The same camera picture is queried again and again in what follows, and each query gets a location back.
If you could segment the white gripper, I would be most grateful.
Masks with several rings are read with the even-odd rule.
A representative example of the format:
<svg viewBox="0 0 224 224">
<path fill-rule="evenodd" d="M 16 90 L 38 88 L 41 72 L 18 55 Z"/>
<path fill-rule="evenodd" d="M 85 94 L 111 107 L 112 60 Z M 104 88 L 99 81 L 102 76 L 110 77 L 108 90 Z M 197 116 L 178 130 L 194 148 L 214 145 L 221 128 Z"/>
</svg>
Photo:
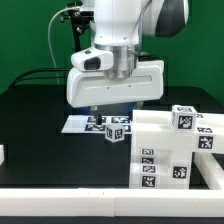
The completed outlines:
<svg viewBox="0 0 224 224">
<path fill-rule="evenodd" d="M 144 101 L 160 99 L 163 95 L 162 60 L 138 61 L 132 75 L 110 80 L 104 72 L 80 72 L 73 68 L 67 80 L 67 101 L 73 108 L 90 107 L 96 125 L 102 125 L 100 105 L 137 102 L 141 110 Z"/>
</svg>

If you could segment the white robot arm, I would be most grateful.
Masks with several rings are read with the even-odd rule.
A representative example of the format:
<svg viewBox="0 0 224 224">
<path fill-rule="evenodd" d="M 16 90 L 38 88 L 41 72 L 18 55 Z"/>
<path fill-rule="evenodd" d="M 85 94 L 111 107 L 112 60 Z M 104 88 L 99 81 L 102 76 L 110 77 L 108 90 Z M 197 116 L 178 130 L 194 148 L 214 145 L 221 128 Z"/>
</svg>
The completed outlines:
<svg viewBox="0 0 224 224">
<path fill-rule="evenodd" d="M 79 11 L 91 14 L 93 41 L 71 56 L 68 103 L 96 111 L 161 98 L 164 62 L 142 51 L 142 37 L 178 34 L 188 21 L 188 0 L 83 0 Z"/>
</svg>

